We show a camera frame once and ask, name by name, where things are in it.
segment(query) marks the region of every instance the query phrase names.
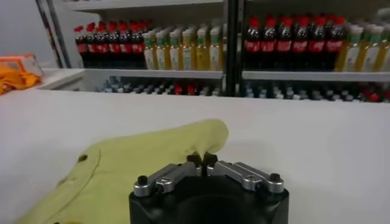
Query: yellow cloth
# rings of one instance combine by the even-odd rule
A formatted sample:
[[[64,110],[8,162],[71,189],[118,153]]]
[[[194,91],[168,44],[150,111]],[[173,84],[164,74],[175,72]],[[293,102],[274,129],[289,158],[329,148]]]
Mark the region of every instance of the yellow cloth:
[[[26,89],[41,82],[41,77],[30,72],[19,72],[0,63],[0,95],[13,89]]]
[[[86,149],[58,188],[18,223],[128,224],[128,196],[138,176],[183,163],[194,152],[215,153],[227,135],[225,123],[210,119],[99,142]]]

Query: white table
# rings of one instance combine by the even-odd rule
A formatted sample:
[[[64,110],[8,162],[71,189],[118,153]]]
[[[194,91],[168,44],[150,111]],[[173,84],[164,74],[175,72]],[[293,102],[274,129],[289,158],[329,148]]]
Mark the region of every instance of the white table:
[[[205,118],[229,127],[220,159],[281,174],[289,223],[389,223],[388,104],[39,89],[0,97],[0,223],[53,189],[90,144]]]

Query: cola bottle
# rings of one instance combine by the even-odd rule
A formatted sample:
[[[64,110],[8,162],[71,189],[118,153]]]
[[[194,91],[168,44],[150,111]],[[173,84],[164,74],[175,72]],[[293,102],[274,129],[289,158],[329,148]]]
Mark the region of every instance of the cola bottle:
[[[309,68],[314,71],[324,69],[325,22],[319,17],[309,36]]]
[[[110,49],[108,47],[108,32],[105,23],[99,23],[95,38],[98,48],[98,65],[100,68],[107,68],[110,66]]]
[[[249,20],[244,44],[244,66],[246,69],[260,68],[260,33],[260,22],[258,18],[252,16]]]
[[[275,46],[276,46],[276,30],[275,19],[270,17],[266,21],[266,26],[262,34],[261,41],[261,68],[274,69],[275,68]]]
[[[307,68],[307,46],[308,46],[308,25],[309,19],[303,17],[299,21],[299,27],[294,34],[292,42],[292,61],[294,70],[305,70]]]
[[[108,48],[110,49],[111,54],[111,67],[112,68],[118,68],[120,67],[120,60],[121,60],[121,47],[119,42],[119,32],[117,30],[117,24],[116,22],[110,22],[110,25],[108,26]]]
[[[329,38],[325,44],[325,69],[332,71],[335,68],[336,60],[342,47],[342,42],[346,38],[344,30],[344,18],[337,16],[335,24],[331,28]]]
[[[132,44],[132,63],[134,68],[145,68],[145,59],[144,59],[144,38],[142,36],[141,26],[137,23],[130,25],[132,35],[131,35],[131,44]]]
[[[132,62],[132,44],[131,33],[127,29],[127,24],[124,21],[119,22],[119,46],[121,48],[121,56],[119,59],[120,68],[129,68]]]
[[[285,18],[280,25],[276,47],[276,67],[279,70],[291,69],[291,44],[293,40],[291,24],[292,19]]]
[[[84,31],[83,26],[78,26],[78,27],[74,28],[74,33],[76,34],[75,42],[76,42],[76,46],[77,46],[77,51],[79,52],[79,54],[82,58],[84,68],[89,68],[90,67],[90,59],[89,59],[90,54],[89,54],[88,47],[87,47],[87,39],[86,39],[83,31]]]
[[[87,43],[87,48],[89,52],[89,68],[95,68],[97,66],[97,46],[95,39],[95,23],[89,23],[87,25],[87,35],[85,37],[85,42]]]

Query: shelf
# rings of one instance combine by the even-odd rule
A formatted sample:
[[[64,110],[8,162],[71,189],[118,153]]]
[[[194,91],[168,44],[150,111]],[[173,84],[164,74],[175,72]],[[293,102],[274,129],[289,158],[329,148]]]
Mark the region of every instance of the shelf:
[[[178,79],[221,79],[222,71],[172,71],[172,70],[129,70],[129,69],[86,69],[89,75],[122,77],[152,77]]]
[[[98,10],[126,9],[134,7],[150,7],[164,5],[185,5],[222,2],[222,0],[90,0],[65,2],[69,10],[95,12]]]
[[[390,72],[271,72],[243,71],[243,79],[390,82]]]

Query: red label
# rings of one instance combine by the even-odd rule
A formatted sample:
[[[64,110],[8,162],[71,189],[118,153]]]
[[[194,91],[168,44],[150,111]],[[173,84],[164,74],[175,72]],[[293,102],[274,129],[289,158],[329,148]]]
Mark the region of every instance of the red label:
[[[110,47],[110,52],[112,52],[112,53],[120,53],[121,52],[121,47],[119,46],[119,44],[109,44],[108,46]]]
[[[278,41],[277,50],[281,52],[290,51],[291,49],[291,40],[289,41]]]
[[[304,52],[307,49],[307,41],[306,40],[295,41],[292,44],[292,48],[293,48],[292,51],[294,51],[294,52]]]
[[[135,54],[140,54],[144,52],[144,44],[133,44],[132,48]]]
[[[89,50],[91,53],[96,53],[96,52],[97,52],[97,46],[96,46],[96,44],[88,44],[88,50]]]
[[[245,49],[248,52],[259,52],[260,41],[247,41],[245,42]]]
[[[86,53],[88,51],[88,48],[86,44],[78,44],[77,50],[79,51],[79,53]]]
[[[261,42],[261,51],[262,52],[272,52],[275,50],[276,41],[264,41]]]
[[[320,40],[320,41],[310,41],[309,43],[309,51],[311,52],[322,52],[324,50],[325,46],[325,41]]]
[[[108,44],[98,44],[97,48],[99,53],[107,53],[110,50]]]
[[[126,43],[126,44],[120,44],[120,47],[121,47],[121,52],[122,53],[131,53],[132,51],[132,45],[129,44],[129,43]]]
[[[328,40],[327,42],[327,51],[329,52],[338,52],[342,46],[342,40]]]

